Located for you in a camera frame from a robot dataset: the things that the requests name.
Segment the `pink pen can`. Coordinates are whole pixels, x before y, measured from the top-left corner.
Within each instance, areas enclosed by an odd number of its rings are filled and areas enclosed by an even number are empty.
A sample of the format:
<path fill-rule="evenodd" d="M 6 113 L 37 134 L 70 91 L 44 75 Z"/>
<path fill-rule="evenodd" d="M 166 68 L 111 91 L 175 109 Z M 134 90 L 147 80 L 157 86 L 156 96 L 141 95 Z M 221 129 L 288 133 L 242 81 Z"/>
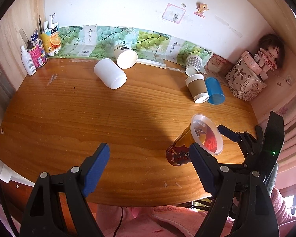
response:
<path fill-rule="evenodd" d="M 47 56 L 45 54 L 42 40 L 39 40 L 38 45 L 32 47 L 31 49 L 27 49 L 27 51 L 29 52 L 36 68 L 41 68 L 46 64 Z"/>

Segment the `checkered paper cup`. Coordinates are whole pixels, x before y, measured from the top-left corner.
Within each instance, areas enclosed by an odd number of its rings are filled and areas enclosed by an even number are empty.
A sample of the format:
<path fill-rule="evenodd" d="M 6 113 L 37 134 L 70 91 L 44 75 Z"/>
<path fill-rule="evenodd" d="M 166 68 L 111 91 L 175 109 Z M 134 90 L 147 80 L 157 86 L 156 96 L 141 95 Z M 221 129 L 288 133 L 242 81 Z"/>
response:
<path fill-rule="evenodd" d="M 192 76 L 200 72 L 202 66 L 202 59 L 198 55 L 190 54 L 186 58 L 185 73 L 187 76 Z"/>

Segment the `white paper cup black logo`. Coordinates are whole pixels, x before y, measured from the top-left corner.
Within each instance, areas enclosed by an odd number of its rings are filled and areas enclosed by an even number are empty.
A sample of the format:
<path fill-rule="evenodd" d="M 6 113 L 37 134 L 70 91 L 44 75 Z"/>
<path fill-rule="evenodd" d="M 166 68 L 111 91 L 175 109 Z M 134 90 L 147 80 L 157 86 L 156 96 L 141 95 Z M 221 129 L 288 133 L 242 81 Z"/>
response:
<path fill-rule="evenodd" d="M 133 67 L 138 59 L 137 53 L 128 48 L 125 44 L 117 44 L 113 48 L 113 54 L 116 58 L 117 65 L 122 69 Z"/>

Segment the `blue plastic cup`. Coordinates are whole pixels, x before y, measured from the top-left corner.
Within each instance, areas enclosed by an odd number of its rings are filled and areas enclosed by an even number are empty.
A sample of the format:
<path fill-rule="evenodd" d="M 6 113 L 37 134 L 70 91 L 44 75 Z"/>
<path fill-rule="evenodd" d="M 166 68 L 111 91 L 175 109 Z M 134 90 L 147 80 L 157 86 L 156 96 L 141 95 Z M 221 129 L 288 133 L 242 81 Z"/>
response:
<path fill-rule="evenodd" d="M 208 77 L 205 84 L 209 95 L 208 102 L 213 105 L 222 104 L 225 101 L 225 95 L 219 81 L 214 77 Z"/>

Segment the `clear printed plastic cup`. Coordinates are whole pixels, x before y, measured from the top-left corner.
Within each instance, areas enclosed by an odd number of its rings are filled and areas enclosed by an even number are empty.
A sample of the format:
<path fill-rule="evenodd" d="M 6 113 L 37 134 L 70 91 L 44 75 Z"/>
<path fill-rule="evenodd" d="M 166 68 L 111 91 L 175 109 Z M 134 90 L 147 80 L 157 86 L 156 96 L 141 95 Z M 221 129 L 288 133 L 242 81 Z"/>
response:
<path fill-rule="evenodd" d="M 211 155 L 219 155 L 223 151 L 223 140 L 216 125 L 205 115 L 192 116 L 190 125 L 167 148 L 166 158 L 172 166 L 181 166 L 191 162 L 190 146 L 200 145 Z"/>

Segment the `white squeeze bottle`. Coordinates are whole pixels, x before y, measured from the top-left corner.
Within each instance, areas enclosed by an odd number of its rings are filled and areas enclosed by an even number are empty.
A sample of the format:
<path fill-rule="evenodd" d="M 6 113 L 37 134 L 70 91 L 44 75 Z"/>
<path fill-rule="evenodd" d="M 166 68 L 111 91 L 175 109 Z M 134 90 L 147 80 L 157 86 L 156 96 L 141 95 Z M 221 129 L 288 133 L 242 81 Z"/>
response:
<path fill-rule="evenodd" d="M 21 60 L 24 65 L 24 68 L 29 76 L 32 76 L 36 73 L 36 66 L 34 65 L 34 62 L 31 58 L 31 55 L 27 51 L 27 49 L 24 47 L 24 45 L 21 46 Z"/>

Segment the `pony sticker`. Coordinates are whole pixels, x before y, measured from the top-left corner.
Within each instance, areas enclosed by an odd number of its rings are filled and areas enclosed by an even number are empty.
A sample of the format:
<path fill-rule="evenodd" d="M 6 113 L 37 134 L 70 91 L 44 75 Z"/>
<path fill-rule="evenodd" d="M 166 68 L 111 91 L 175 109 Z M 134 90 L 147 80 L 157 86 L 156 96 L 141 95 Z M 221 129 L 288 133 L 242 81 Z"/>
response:
<path fill-rule="evenodd" d="M 205 3 L 197 3 L 197 11 L 194 12 L 195 15 L 204 18 L 203 15 L 205 11 L 208 11 L 208 5 Z"/>

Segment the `white plastic cup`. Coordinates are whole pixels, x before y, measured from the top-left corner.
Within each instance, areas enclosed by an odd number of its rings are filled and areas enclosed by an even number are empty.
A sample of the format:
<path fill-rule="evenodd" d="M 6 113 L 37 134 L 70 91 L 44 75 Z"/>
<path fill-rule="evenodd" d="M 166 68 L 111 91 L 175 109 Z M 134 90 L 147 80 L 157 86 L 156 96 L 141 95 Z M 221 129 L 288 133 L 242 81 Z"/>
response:
<path fill-rule="evenodd" d="M 124 71 L 109 58 L 98 61 L 93 71 L 108 88 L 113 90 L 120 88 L 127 81 Z"/>

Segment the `green grape carton strip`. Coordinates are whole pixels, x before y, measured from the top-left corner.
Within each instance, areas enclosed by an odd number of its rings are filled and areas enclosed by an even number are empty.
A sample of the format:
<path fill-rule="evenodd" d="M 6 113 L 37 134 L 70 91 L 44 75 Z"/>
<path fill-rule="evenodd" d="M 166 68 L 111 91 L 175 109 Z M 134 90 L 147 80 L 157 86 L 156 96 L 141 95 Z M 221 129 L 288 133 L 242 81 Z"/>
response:
<path fill-rule="evenodd" d="M 139 59 L 157 63 L 168 60 L 185 66 L 189 55 L 198 55 L 206 65 L 213 52 L 200 45 L 168 34 L 137 28 L 109 26 L 70 26 L 60 28 L 61 58 L 111 58 L 113 47 L 124 44 L 137 53 Z"/>

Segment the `brown sleeved paper cup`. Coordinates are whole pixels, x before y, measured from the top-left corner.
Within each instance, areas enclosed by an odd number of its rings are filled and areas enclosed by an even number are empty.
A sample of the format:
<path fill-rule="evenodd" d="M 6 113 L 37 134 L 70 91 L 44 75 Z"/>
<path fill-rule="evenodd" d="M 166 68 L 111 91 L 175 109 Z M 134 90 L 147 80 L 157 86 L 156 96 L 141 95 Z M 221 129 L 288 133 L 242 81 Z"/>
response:
<path fill-rule="evenodd" d="M 206 102 L 209 94 L 202 74 L 194 74 L 185 80 L 185 84 L 196 104 Z"/>

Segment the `pink round box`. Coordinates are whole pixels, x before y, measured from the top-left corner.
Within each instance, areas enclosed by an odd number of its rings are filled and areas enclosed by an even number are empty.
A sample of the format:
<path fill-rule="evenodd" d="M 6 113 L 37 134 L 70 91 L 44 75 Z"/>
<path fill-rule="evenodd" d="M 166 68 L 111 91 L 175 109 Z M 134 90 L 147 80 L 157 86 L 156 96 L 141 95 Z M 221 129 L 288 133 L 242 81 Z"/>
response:
<path fill-rule="evenodd" d="M 244 53 L 242 53 L 241 58 L 251 71 L 253 71 L 256 75 L 260 75 L 260 73 L 262 72 L 262 68 L 253 59 L 249 51 L 245 51 Z"/>

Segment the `brown-haired rag doll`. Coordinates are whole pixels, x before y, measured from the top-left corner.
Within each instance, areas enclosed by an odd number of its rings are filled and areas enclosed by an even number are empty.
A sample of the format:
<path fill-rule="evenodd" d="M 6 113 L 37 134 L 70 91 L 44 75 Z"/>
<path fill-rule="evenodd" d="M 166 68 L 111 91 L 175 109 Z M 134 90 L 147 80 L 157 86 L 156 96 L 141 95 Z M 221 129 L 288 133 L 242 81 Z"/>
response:
<path fill-rule="evenodd" d="M 259 49 L 253 59 L 261 69 L 259 73 L 261 79 L 266 80 L 268 79 L 268 71 L 275 71 L 283 67 L 285 48 L 281 39 L 271 33 L 261 37 L 258 46 Z"/>

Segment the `pink square sticker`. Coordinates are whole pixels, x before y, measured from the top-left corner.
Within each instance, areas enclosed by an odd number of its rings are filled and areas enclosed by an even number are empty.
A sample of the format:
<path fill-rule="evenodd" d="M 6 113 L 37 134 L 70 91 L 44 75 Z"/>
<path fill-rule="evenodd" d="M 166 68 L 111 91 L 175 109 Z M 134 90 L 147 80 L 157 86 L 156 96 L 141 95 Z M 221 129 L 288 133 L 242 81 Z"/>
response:
<path fill-rule="evenodd" d="M 173 4 L 168 4 L 163 15 L 162 19 L 179 24 L 182 20 L 186 9 L 178 7 Z"/>

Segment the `patterned fabric basket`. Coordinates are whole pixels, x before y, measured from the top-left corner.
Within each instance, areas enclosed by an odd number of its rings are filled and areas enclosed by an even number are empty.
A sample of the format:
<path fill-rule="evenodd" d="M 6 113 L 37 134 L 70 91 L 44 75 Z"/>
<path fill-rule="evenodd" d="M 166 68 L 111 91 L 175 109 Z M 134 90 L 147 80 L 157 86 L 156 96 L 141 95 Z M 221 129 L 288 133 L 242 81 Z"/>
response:
<path fill-rule="evenodd" d="M 266 83 L 247 66 L 240 58 L 235 66 L 225 76 L 231 93 L 244 101 L 256 98 L 266 87 Z"/>

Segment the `pink clothing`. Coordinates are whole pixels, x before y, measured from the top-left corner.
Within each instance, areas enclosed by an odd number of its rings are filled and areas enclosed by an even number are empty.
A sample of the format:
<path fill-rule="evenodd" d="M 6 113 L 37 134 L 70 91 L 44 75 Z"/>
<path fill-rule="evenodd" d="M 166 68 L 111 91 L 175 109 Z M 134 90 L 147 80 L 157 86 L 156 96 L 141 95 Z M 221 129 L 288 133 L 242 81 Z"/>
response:
<path fill-rule="evenodd" d="M 296 216 L 287 210 L 276 188 L 272 190 L 271 202 L 279 225 L 279 236 L 286 236 L 296 225 Z M 97 205 L 96 222 L 104 236 L 195 236 L 206 215 L 204 211 L 196 212 L 172 205 L 150 208 Z"/>

